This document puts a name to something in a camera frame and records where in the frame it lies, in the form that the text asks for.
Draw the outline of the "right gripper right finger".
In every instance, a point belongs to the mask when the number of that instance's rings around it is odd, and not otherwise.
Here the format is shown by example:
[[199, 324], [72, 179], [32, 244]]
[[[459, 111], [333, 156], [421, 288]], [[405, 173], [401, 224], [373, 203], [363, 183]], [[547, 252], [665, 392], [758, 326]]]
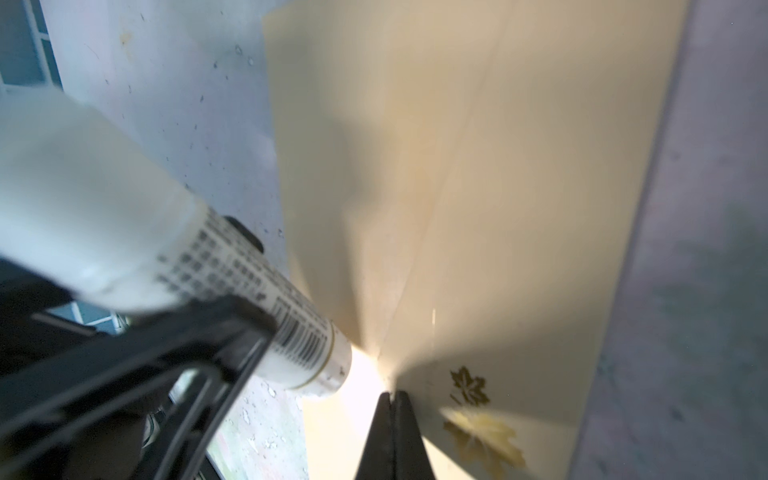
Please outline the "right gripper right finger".
[[435, 480], [409, 395], [393, 399], [393, 473], [396, 480]]

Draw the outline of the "white glue stick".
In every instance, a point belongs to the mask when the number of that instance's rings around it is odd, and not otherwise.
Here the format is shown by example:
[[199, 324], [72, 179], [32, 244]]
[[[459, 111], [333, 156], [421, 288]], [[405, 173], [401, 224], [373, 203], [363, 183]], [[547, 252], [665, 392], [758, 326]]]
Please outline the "white glue stick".
[[245, 234], [57, 88], [1, 103], [1, 255], [132, 318], [242, 297], [278, 325], [259, 377], [321, 398], [349, 374], [348, 339]]

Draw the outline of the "yellow envelope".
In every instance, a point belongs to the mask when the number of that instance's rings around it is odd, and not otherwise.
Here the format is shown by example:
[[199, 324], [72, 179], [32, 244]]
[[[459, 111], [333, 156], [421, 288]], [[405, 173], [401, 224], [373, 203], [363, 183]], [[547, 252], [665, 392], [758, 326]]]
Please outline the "yellow envelope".
[[685, 1], [293, 1], [263, 20], [292, 281], [353, 345], [306, 404], [355, 476], [384, 390], [440, 479], [563, 479]]

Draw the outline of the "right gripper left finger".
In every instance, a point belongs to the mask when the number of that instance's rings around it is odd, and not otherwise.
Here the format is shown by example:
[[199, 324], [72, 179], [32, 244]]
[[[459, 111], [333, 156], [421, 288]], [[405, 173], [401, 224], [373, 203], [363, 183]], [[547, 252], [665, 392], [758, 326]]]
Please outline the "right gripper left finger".
[[355, 475], [356, 480], [393, 480], [395, 447], [391, 394], [379, 396]]

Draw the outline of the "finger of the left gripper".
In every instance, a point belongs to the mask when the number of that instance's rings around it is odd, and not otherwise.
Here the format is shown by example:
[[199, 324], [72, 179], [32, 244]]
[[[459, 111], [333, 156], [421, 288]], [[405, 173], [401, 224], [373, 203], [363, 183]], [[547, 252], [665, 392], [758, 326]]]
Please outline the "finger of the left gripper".
[[1, 379], [1, 476], [35, 479], [45, 458], [89, 428], [193, 375], [131, 479], [192, 479], [277, 332], [263, 308], [233, 296], [101, 336]]

